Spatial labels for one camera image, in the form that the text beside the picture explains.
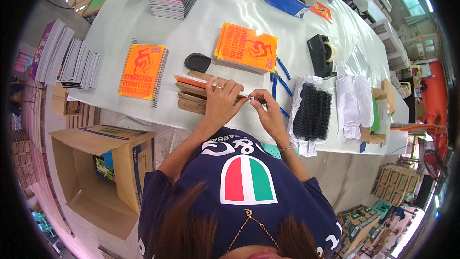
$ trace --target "necklace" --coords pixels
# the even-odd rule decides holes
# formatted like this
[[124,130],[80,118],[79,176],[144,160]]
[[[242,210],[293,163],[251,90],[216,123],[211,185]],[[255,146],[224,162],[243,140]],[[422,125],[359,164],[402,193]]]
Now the necklace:
[[280,247],[278,246],[278,243],[275,241],[275,239],[273,239],[273,237],[270,235],[270,233],[268,233],[267,229],[265,229],[265,226],[264,226],[261,222],[257,221],[254,217],[252,217],[253,211],[250,210],[250,209],[245,209],[244,212],[246,213],[246,216],[247,216],[246,221],[245,221],[245,222],[243,223],[243,225],[241,226],[241,228],[240,228],[240,230],[238,231],[238,233],[236,234],[235,238],[233,238],[233,241],[231,242],[229,248],[227,249],[227,253],[230,251],[230,248],[233,246],[233,243],[235,243],[236,238],[237,238],[238,235],[240,234],[241,230],[243,230],[244,226],[245,226],[246,223],[249,221],[249,219],[252,219],[252,220],[254,220],[257,224],[259,224],[259,226],[265,231],[265,233],[267,233],[267,235],[270,237],[270,239],[271,239],[271,240],[273,241],[273,243],[276,245],[276,248],[279,249]]

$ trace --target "window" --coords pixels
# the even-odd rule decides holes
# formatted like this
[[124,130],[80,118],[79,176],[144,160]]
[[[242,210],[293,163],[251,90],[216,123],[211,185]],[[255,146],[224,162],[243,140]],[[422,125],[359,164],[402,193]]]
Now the window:
[[418,0],[402,0],[409,9],[409,13],[411,16],[423,15],[425,11],[423,10],[420,2]]
[[425,40],[425,52],[432,53],[434,52],[434,42],[433,39]]

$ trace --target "gymnastics notebook cover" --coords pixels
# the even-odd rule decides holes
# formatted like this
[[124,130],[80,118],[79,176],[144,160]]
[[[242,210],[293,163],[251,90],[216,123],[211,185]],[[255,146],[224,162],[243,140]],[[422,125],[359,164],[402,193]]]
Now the gymnastics notebook cover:
[[225,22],[214,55],[256,72],[274,72],[277,44],[277,37]]
[[118,94],[151,100],[152,107],[156,107],[167,56],[166,46],[138,44],[133,39]]

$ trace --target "navy blue t-shirt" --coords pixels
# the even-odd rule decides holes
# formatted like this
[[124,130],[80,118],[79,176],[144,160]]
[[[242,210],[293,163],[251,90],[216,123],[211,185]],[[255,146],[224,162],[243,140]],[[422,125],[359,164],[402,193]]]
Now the navy blue t-shirt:
[[[226,253],[247,218],[244,209],[253,211],[252,217],[264,224],[275,241],[280,224],[294,216],[297,223],[307,225],[319,253],[329,250],[332,254],[339,245],[342,228],[316,178],[299,181],[281,159],[265,152],[254,137],[222,127],[198,148],[174,187],[162,171],[145,175],[138,237],[145,259],[155,254],[151,232],[160,232],[167,210],[200,182],[206,188],[191,211],[203,217],[214,216],[218,222],[213,258]],[[276,247],[252,220],[232,250],[246,245]]]

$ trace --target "teal plastic stool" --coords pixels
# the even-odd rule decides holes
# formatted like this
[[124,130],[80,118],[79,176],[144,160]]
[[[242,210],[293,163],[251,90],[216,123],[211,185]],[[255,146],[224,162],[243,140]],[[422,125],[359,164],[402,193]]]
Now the teal plastic stool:
[[[261,143],[261,145],[262,145],[262,148],[263,148],[268,154],[270,154],[270,155],[273,156],[273,157],[276,157],[276,158],[281,159],[280,151],[278,150],[278,148],[276,147],[276,145],[265,144],[265,143]],[[295,152],[297,153],[297,156],[300,156],[299,151],[297,150],[297,148],[294,148],[294,150],[295,150]]]
[[382,200],[380,199],[379,201],[377,201],[374,206],[372,206],[372,210],[382,214],[382,217],[380,218],[383,218],[385,217],[386,213],[388,212],[388,210],[391,208],[391,204],[389,204],[387,201],[385,200]]

